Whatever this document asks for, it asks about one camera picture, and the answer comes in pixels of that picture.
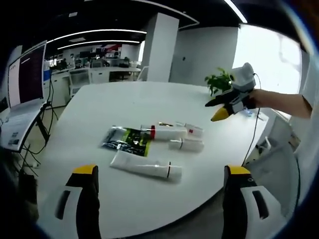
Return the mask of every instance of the computer monitor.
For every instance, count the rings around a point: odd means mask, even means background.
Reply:
[[[86,57],[90,57],[90,56],[91,56],[90,51],[81,51],[80,52],[80,58],[86,58]]]
[[[30,48],[11,65],[8,71],[10,108],[36,99],[43,99],[43,62],[46,42]]]

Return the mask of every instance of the laptop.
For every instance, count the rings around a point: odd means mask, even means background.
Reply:
[[[10,113],[1,126],[0,146],[20,151],[26,135],[46,103],[43,95],[43,62],[46,41],[23,53],[8,69]]]

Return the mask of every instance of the white pillar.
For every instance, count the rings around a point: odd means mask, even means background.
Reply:
[[[179,20],[158,13],[147,26],[142,67],[149,66],[147,81],[168,82]]]

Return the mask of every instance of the office chair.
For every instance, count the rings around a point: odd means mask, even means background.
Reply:
[[[70,97],[72,98],[82,86],[91,84],[89,69],[77,69],[70,71]]]

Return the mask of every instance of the cable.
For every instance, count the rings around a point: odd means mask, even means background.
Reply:
[[[23,166],[24,166],[24,163],[25,163],[25,158],[23,158],[23,163],[22,163],[22,166],[21,166],[21,170],[23,171]],[[27,163],[26,164],[29,169],[38,177],[39,175],[36,174],[36,172],[30,167],[30,165]]]
[[[256,76],[258,77],[259,85],[260,85],[260,89],[261,89],[261,82],[260,82],[259,76],[258,76],[256,73],[254,73],[254,75],[256,75]],[[250,145],[249,145],[248,151],[247,151],[246,156],[245,156],[245,158],[244,158],[244,162],[245,162],[246,159],[247,159],[247,156],[248,156],[248,154],[249,154],[251,145],[253,144],[254,139],[255,139],[255,134],[256,134],[256,129],[257,129],[257,121],[258,121],[258,117],[259,117],[259,112],[260,112],[260,108],[258,108],[258,112],[257,112],[257,116],[256,116],[256,122],[255,122],[255,129],[254,129],[253,139],[251,140],[251,143],[250,143]]]
[[[50,122],[50,126],[49,126],[49,129],[48,129],[48,134],[50,134],[51,132],[51,127],[52,127],[52,123],[53,123],[53,116],[54,116],[54,109],[53,109],[53,106],[51,105],[51,109],[52,109],[52,114],[51,114],[51,122]]]
[[[56,112],[54,111],[53,108],[52,108],[52,110],[53,110],[53,113],[54,113],[54,115],[55,115],[55,117],[56,117],[56,120],[59,120],[59,117],[58,117],[58,115],[56,114]]]
[[[50,78],[49,78],[49,95],[46,99],[47,102],[50,102],[50,96],[51,96],[51,85],[52,85],[52,70],[50,69]],[[41,120],[43,120],[43,117],[44,117],[44,111],[41,115]]]
[[[38,164],[41,164],[41,163],[36,159],[36,157],[34,157],[33,153],[32,153],[31,151],[29,151],[29,149],[28,149],[27,151],[31,154],[31,156],[34,158],[34,160],[37,161]]]
[[[39,152],[37,152],[37,153],[35,153],[35,152],[32,152],[30,149],[27,149],[26,147],[25,148],[23,148],[24,150],[27,150],[27,151],[29,151],[30,153],[32,153],[32,154],[34,154],[34,155],[37,155],[37,154],[40,154],[42,151],[43,151],[43,149],[46,147],[46,144],[40,149],[40,151]]]

